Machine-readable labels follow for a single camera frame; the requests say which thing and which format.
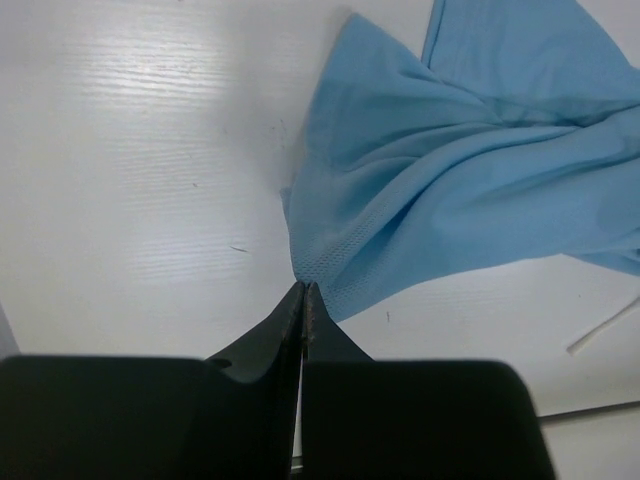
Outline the light blue shorts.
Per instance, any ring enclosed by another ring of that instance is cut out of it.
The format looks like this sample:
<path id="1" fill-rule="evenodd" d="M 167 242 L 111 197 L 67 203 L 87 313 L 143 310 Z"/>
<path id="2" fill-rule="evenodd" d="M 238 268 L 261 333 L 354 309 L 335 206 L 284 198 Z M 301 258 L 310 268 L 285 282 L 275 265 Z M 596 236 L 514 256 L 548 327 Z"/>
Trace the light blue shorts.
<path id="1" fill-rule="evenodd" d="M 639 271 L 639 71 L 574 1 L 437 1 L 413 54 L 341 28 L 283 203 L 336 321 L 429 280 L 559 254 Z"/>

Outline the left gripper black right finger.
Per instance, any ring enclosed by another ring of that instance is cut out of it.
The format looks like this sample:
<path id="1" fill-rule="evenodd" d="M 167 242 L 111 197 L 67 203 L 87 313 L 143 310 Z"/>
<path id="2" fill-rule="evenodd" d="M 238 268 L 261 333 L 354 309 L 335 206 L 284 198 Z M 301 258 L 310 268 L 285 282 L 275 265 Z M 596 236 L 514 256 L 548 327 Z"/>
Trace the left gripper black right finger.
<path id="1" fill-rule="evenodd" d="M 554 478 L 529 391 L 507 364 L 376 361 L 315 284 L 304 322 L 303 478 Z"/>

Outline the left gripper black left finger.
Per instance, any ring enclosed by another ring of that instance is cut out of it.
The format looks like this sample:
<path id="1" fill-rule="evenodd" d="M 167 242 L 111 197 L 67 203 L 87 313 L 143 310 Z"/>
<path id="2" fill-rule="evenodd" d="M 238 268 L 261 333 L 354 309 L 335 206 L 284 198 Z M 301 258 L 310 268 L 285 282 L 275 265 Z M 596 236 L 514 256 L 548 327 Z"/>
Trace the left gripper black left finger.
<path id="1" fill-rule="evenodd" d="M 288 478 L 304 298 L 295 284 L 207 359 L 5 359 L 2 477 Z"/>

